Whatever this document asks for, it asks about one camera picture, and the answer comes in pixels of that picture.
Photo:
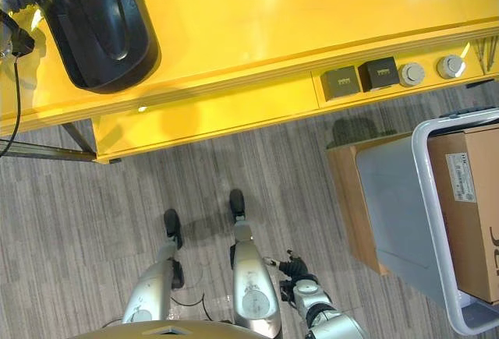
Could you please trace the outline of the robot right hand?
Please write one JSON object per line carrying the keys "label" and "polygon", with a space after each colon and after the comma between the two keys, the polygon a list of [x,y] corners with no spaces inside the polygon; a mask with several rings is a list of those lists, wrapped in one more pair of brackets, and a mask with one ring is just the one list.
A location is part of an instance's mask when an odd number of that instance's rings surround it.
{"label": "robot right hand", "polygon": [[275,260],[269,256],[263,257],[263,262],[269,266],[281,271],[285,276],[290,277],[292,281],[312,280],[317,282],[317,277],[309,272],[309,269],[303,259],[293,250],[288,249],[288,260]]}

